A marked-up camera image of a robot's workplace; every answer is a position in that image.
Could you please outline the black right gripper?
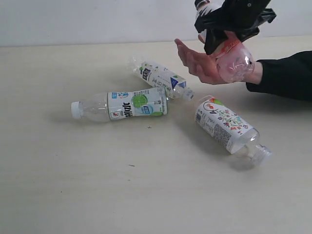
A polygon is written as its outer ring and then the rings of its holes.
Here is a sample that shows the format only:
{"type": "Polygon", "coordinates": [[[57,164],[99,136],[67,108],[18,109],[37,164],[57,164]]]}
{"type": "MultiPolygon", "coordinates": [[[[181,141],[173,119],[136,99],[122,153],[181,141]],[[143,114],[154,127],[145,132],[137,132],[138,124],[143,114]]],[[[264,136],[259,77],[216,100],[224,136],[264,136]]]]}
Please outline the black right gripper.
{"type": "Polygon", "coordinates": [[[205,31],[204,50],[207,55],[217,55],[225,42],[235,33],[240,41],[259,34],[259,26],[276,18],[269,0],[226,0],[220,9],[201,10],[195,20],[198,33],[205,31]]]}

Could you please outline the person's open bare hand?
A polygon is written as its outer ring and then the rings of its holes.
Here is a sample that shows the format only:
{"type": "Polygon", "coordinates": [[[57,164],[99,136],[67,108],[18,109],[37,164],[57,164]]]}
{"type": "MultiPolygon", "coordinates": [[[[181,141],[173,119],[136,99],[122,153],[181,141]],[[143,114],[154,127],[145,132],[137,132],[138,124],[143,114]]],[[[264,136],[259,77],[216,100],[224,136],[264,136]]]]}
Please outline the person's open bare hand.
{"type": "MultiPolygon", "coordinates": [[[[180,39],[175,39],[178,56],[191,75],[196,76],[202,83],[219,85],[227,84],[217,70],[215,61],[205,53],[199,53],[187,47],[180,39]]],[[[258,85],[262,80],[263,67],[260,62],[254,64],[254,71],[242,81],[258,85]]]]}

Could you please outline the forearm in black sleeve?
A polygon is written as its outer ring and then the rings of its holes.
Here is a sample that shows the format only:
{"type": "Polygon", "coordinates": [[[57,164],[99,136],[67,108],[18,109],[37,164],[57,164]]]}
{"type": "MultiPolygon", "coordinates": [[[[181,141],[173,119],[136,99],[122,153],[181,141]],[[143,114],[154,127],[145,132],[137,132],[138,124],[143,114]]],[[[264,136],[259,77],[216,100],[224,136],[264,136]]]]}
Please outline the forearm in black sleeve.
{"type": "Polygon", "coordinates": [[[296,100],[312,100],[312,52],[302,51],[287,58],[262,59],[259,84],[247,82],[250,92],[272,94],[296,100]]]}

